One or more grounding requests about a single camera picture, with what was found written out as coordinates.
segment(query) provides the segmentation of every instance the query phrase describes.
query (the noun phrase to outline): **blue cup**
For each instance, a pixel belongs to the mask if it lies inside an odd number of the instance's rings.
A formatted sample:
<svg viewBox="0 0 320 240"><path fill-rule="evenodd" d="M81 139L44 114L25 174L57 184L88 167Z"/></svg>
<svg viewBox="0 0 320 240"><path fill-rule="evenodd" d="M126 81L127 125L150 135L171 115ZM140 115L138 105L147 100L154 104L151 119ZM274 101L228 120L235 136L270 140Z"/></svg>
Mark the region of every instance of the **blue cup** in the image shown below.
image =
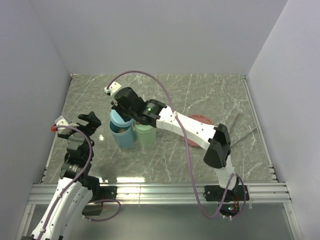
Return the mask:
<svg viewBox="0 0 320 240"><path fill-rule="evenodd" d="M111 111L110 119L109 128L116 144L120 148L131 147L135 142L135 133L132 126L134 120L124 121L115 110Z"/></svg>

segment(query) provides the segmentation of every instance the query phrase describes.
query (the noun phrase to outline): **green container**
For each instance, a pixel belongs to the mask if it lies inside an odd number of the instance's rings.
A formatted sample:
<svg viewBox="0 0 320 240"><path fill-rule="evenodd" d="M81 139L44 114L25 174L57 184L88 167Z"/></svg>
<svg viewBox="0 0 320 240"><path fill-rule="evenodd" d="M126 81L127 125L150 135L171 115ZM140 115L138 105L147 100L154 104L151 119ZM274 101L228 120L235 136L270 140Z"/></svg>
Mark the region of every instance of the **green container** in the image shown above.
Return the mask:
<svg viewBox="0 0 320 240"><path fill-rule="evenodd" d="M142 145L151 145L155 142L157 134L153 126L134 122L133 128L135 129L136 138Z"/></svg>

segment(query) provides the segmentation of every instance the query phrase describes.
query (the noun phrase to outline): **marble surface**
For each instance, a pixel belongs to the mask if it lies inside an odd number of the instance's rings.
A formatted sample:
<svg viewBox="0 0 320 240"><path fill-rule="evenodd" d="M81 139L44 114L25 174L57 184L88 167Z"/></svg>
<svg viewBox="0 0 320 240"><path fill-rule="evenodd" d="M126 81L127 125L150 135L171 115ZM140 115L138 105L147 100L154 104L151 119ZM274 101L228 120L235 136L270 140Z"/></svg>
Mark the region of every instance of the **marble surface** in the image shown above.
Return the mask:
<svg viewBox="0 0 320 240"><path fill-rule="evenodd" d="M94 111L102 125L92 139L94 158L91 176L101 181L168 183L189 182L186 146L181 136L157 129L151 146L137 141L129 149L120 149L109 129L111 99L104 93L114 75L75 75L71 81L63 114L73 122L79 114ZM263 145L246 94L242 77L237 74L158 74L167 88L175 109L187 116L205 115L214 124L223 123L231 138L231 161L246 182L272 180ZM156 82L144 75L125 75L118 82L130 86L143 99L168 104ZM66 153L67 141L56 138L50 156L45 183L56 183ZM203 162L205 151L190 147L193 174L197 182L217 182L213 168Z"/></svg>

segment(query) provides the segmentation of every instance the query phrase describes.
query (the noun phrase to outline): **wall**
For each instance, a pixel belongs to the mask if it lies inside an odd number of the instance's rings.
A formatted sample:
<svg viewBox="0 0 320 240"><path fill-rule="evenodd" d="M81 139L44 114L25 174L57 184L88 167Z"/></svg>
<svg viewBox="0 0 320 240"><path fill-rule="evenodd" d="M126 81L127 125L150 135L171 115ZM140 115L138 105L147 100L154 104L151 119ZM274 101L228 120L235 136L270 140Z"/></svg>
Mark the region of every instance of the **wall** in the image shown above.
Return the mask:
<svg viewBox="0 0 320 240"><path fill-rule="evenodd" d="M0 233L16 237L33 182L41 179L70 83L29 1L0 4Z"/></svg>
<svg viewBox="0 0 320 240"><path fill-rule="evenodd" d="M247 74L287 0L30 0L74 74Z"/></svg>
<svg viewBox="0 0 320 240"><path fill-rule="evenodd" d="M306 240L319 239L320 1L289 0L248 83Z"/></svg>

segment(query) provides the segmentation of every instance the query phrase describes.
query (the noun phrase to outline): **purple cable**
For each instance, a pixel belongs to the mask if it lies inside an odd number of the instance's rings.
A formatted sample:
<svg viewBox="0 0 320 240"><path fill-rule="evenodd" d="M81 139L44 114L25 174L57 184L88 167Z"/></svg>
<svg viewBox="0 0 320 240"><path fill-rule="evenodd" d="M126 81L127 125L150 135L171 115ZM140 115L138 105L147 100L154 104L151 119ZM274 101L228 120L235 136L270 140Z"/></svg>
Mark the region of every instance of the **purple cable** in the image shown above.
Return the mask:
<svg viewBox="0 0 320 240"><path fill-rule="evenodd" d="M131 74L131 73L143 74L143 75L146 75L146 76L152 78L153 80L155 80L155 81L161 86L161 88L163 89L163 91L164 91L164 93L165 93L165 95L166 95L166 97L167 97L167 99L168 99L169 106L170 106L170 108L171 108L171 110L172 110L172 113L175 111L175 110L174 110L174 106L173 106L172 101L171 101L171 98L170 98L170 96L169 96L169 93L168 93L168 91L166 90L165 86L164 86L155 76L153 76L153 75L151 75L151 74L149 74L149 73L147 73L147 72L139 71L139 70L129 70L129 71L125 71L125 72L120 73L119 75L117 75L117 76L108 84L108 86L107 86L106 88L109 89L109 87L111 86L111 84L112 84L114 81L116 81L118 78L120 78L121 76L126 75L126 74ZM242 208L240 209L240 211L238 212L237 215L235 215L235 216L232 217L232 218L236 218L237 216L239 216L239 215L242 213L242 211L243 211L243 209L244 209L244 207L245 207L245 205L246 205L246 201L247 201L247 198L246 198L246 189L245 189L245 185L244 185L243 180L241 179L241 177L240 177L237 173L236 173L236 174L233 173L233 174L230 176L229 181L227 182L227 185L226 185L226 187L225 187L225 190L224 190L224 192L223 192L222 199L221 199L221 201L220 201L220 204L219 204L217 210L215 211L215 213L214 213L212 216L208 215L207 212L206 212L206 210L205 210L205 208L202 206L202 204L201 204L201 202L200 202L199 195L198 195L195 178L194 178L194 174L193 174L193 171L192 171L192 164L191 164L191 157L190 157L190 150L189 150L187 132L186 132L184 126L182 125L182 123L181 123L181 121L179 120L179 118L178 118L177 115L175 116L175 119L176 119L176 121L178 122L178 124L179 124L179 126L181 127L181 130L182 130L182 132L183 132L184 142L185 142L185 147L186 147L186 156L187 156L188 167L189 167L189 174L190 174L190 179L191 179L191 184L192 184L192 188L193 188L193 191L194 191L194 195L195 195L196 202L197 202L197 204L198 204L201 212L202 212L203 215L204 215L206 218L208 218L208 219L213 219L213 218L215 218L215 217L218 215L218 213L219 213L219 211L220 211L220 209L221 209L221 207L222 207L222 205L223 205L223 203L224 203L224 201L225 201L225 198L226 198L226 195L227 195L227 191L228 191L228 187L229 187L229 185L230 185L230 182L231 182L232 178L234 177L234 175L236 175L236 176L239 178L239 180L240 180L240 182L241 182L241 184L242 184L242 188L243 188L243 192L244 192L244 200L243 200Z"/></svg>
<svg viewBox="0 0 320 240"><path fill-rule="evenodd" d="M121 210L121 203L120 203L118 200L116 200L116 199L95 200L95 201L90 201L89 203L105 203L105 202L113 202L113 203L119 204L119 208L118 208L118 210L115 212L115 214L113 214L112 216L109 216L109 217L107 217L107 218L103 218L103 219L92 219L92 218L87 217L87 216L85 216L84 218L85 218L85 219L88 219L88 220L90 220L90 221L92 221L92 222L104 222L104 221L113 219L115 216L117 216L118 213L119 213L120 210Z"/></svg>
<svg viewBox="0 0 320 240"><path fill-rule="evenodd" d="M86 168L88 167L90 161L91 161L91 156L92 156L92 145L91 145L91 142L90 142L90 139L82 132L80 131L79 129L75 128L75 127L72 127L72 126L64 126L64 125L60 125L60 126L54 126L53 129L58 129L58 128L66 128L66 129L71 129L71 130L74 130L76 131L77 133L80 133L84 139L87 141L88 145L89 145L89 156L88 156L88 160L86 161L83 169L74 177L74 179L72 179L71 182L69 182L69 184L60 192L60 195L62 196L66 191L67 189L75 182L77 181L77 179L81 176L81 174L83 174L86 170ZM48 212L48 215L44 221L44 224L43 224L43 229L46 230L46 227L49 223L49 220L50 220L50 217L52 215L52 213L54 212L54 209L55 207L57 206L59 200L61 199L61 197L57 197L54 201L54 203L52 204L49 212ZM39 236L37 237L36 240L40 240L43 236L44 232L41 231Z"/></svg>

